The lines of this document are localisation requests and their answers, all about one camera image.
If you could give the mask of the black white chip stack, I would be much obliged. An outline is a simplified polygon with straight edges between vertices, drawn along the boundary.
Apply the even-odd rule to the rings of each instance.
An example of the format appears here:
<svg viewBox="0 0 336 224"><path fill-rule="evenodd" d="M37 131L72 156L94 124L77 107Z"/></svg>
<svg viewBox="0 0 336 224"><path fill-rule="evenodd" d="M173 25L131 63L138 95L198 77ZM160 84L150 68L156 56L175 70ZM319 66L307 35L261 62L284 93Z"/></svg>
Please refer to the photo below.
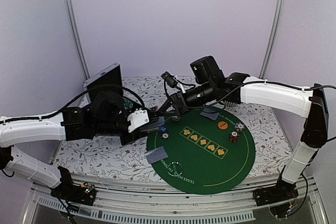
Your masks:
<svg viewBox="0 0 336 224"><path fill-rule="evenodd" d="M175 115L175 116L172 116L171 119L172 119L172 121L174 121L174 122L179 122L179 121L181 120L181 117Z"/></svg>

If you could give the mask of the orange big blind button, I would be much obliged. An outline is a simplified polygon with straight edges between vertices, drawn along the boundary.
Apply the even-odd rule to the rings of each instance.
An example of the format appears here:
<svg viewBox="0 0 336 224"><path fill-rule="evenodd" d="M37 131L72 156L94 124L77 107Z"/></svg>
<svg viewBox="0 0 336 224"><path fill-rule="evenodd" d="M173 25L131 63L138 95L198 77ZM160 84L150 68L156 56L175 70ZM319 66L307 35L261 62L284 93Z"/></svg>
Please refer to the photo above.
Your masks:
<svg viewBox="0 0 336 224"><path fill-rule="evenodd" d="M228 129L228 123L225 122L225 121L220 121L218 122L218 128L221 129L221 130L226 130Z"/></svg>

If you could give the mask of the red chip stack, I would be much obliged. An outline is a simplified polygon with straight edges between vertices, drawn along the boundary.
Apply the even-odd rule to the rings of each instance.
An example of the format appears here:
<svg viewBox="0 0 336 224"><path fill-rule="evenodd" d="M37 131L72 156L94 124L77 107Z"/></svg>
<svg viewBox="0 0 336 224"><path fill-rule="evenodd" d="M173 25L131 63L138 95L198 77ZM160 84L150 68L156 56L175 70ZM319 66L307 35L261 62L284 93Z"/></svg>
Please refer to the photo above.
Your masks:
<svg viewBox="0 0 336 224"><path fill-rule="evenodd" d="M229 138L231 143L236 143L239 140L239 133L236 131L232 131L230 133L230 138Z"/></svg>

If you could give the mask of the blue playing card deck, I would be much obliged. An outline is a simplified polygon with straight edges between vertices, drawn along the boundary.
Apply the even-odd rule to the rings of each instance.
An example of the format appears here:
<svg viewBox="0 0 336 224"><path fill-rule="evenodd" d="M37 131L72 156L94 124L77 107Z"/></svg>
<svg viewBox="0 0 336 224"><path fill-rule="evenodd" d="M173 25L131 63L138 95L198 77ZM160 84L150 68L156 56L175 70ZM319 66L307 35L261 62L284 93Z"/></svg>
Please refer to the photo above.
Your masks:
<svg viewBox="0 0 336 224"><path fill-rule="evenodd" d="M141 132L151 132L158 130L162 125L165 123L165 118L164 117L159 117L159 119L156 122L151 122L148 123L142 127L139 128Z"/></svg>

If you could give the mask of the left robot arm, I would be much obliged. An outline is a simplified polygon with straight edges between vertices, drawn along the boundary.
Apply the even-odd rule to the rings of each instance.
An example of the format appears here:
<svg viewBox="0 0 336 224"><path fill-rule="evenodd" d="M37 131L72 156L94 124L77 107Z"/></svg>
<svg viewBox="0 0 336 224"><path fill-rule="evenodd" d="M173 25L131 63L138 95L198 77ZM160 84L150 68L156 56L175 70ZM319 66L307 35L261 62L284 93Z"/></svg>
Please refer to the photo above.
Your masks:
<svg viewBox="0 0 336 224"><path fill-rule="evenodd" d="M49 188L57 188L67 200L78 195L69 171L55 168L21 151L17 144L37 141L74 141L95 136L119 136L127 145L146 135L141 127L157 122L156 109L128 109L124 99L112 91L102 91L88 105L66 107L50 115L1 118L1 169L19 172Z"/></svg>

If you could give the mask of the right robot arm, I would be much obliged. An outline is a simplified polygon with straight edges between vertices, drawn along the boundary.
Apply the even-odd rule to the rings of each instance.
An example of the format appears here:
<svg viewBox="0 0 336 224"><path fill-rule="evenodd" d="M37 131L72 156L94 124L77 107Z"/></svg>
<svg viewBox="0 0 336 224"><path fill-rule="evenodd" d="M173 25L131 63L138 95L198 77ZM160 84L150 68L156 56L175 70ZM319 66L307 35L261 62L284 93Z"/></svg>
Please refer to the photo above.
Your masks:
<svg viewBox="0 0 336 224"><path fill-rule="evenodd" d="M182 116L192 109L228 101L267 106L306 120L300 142L271 190L276 201L284 200L291 194L291 185L297 182L317 151L328 141L329 112L324 86L291 86L238 72L225 77L213 56L202 57L190 66L198 85L185 92L167 94L158 115Z"/></svg>

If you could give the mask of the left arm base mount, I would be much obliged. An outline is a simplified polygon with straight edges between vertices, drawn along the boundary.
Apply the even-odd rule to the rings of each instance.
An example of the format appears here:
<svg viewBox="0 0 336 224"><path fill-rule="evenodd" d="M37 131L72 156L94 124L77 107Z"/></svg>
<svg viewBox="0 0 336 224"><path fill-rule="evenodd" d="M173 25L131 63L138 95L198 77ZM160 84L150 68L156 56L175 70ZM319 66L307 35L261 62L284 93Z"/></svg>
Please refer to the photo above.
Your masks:
<svg viewBox="0 0 336 224"><path fill-rule="evenodd" d="M51 195L66 202L93 206L97 194L95 185L89 182L75 185L68 169L61 166L57 168L60 171L60 184L55 188L50 188Z"/></svg>

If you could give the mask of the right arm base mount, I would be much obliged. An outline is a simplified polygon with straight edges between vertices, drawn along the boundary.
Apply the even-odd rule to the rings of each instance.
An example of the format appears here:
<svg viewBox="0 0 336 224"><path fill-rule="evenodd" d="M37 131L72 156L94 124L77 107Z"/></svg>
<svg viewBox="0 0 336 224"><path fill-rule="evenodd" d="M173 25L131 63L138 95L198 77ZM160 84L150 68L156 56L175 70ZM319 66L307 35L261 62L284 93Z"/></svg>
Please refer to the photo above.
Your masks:
<svg viewBox="0 0 336 224"><path fill-rule="evenodd" d="M299 194L295 186L259 187L253 191L253 199L255 200L257 206L264 206L287 201L284 204L272 206L269 208L271 215L278 219L287 218L289 216L298 195Z"/></svg>

